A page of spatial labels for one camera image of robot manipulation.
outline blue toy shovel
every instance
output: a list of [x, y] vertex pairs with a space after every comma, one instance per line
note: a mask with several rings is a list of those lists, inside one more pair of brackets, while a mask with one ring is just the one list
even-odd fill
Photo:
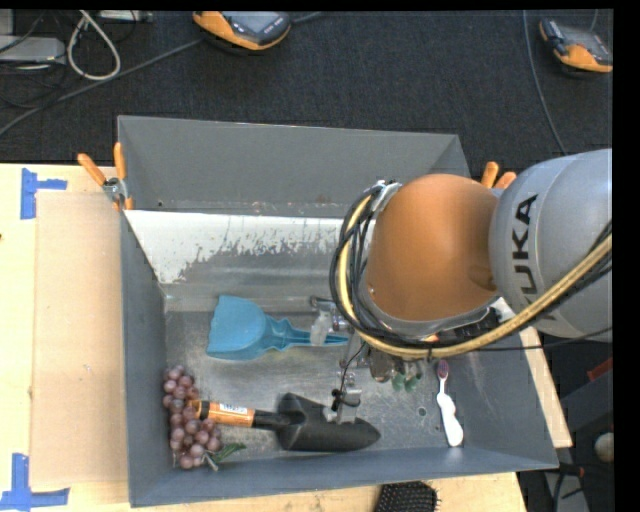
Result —
[[[344, 345], [345, 336], [327, 334], [320, 346]], [[207, 354], [217, 359], [248, 361], [268, 350], [283, 351], [292, 346], [315, 346], [310, 333], [294, 328], [289, 320], [275, 320], [254, 302], [221, 295], [213, 312]]]

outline black trowel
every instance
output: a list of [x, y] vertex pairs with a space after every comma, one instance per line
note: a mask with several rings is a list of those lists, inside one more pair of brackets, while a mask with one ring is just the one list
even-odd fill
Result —
[[248, 409], [208, 400], [190, 402], [200, 419], [217, 423], [271, 430], [284, 450], [305, 452], [348, 452], [366, 448], [378, 439], [380, 432], [370, 423], [356, 418], [354, 422], [327, 421], [324, 405], [286, 393], [280, 399], [278, 412]]

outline white toothbrush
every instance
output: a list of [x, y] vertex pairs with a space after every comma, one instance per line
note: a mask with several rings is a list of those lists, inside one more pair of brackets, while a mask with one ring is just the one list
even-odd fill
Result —
[[449, 446], [459, 446], [462, 443], [464, 434], [462, 426], [456, 418], [456, 405], [444, 389], [444, 384], [449, 377], [449, 363], [440, 359], [438, 362], [438, 378], [440, 379], [440, 391], [436, 395], [436, 400], [442, 412], [442, 422], [444, 423], [444, 432], [447, 435]]

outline white cable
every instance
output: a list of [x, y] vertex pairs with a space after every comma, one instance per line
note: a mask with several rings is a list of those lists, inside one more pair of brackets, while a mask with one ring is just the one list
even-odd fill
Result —
[[[116, 49], [111, 39], [109, 39], [109, 36], [107, 36], [107, 34], [104, 33], [102, 28], [100, 28], [100, 25], [98, 25], [98, 23], [91, 17], [91, 15], [87, 11], [80, 9], [80, 13], [82, 14], [82, 19], [78, 22], [76, 27], [73, 29], [73, 33], [71, 34], [71, 39], [69, 39], [69, 44], [67, 45], [67, 59], [69, 60], [69, 65], [73, 68], [73, 70], [76, 73], [78, 73], [80, 76], [84, 78], [88, 78], [89, 80], [108, 80], [109, 78], [113, 78], [120, 72], [120, 55], [118, 54], [118, 50]], [[111, 73], [108, 73], [106, 75], [90, 75], [89, 73], [86, 73], [85, 71], [80, 69], [75, 63], [75, 61], [73, 60], [73, 49], [76, 43], [78, 42], [78, 35], [80, 34], [81, 31], [86, 30], [89, 27], [89, 25], [91, 25], [95, 29], [95, 31], [100, 35], [100, 37], [104, 39], [104, 42], [107, 43], [107, 46], [111, 50], [111, 53], [113, 54], [113, 57], [116, 61], [116, 65], [113, 71], [111, 71]]]

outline black carpet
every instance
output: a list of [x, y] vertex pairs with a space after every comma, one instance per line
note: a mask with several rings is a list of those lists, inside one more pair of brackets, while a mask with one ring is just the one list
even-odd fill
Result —
[[[16, 34], [33, 27], [66, 43], [80, 20], [73, 10], [40, 14], [16, 10]], [[539, 36], [543, 16], [593, 27], [613, 50], [613, 9], [324, 12], [249, 56], [202, 40], [191, 11], [154, 11], [152, 23], [101, 21], [122, 59], [115, 79], [91, 81], [62, 65], [0, 65], [0, 162], [75, 164], [85, 152], [112, 165], [122, 114], [457, 134], [474, 177], [488, 161], [520, 172], [611, 147], [613, 73], [565, 73]], [[74, 55], [87, 73], [113, 66], [95, 32]], [[609, 350], [587, 344], [547, 354], [559, 393], [583, 385]], [[527, 506], [550, 510], [533, 476], [523, 486]]]

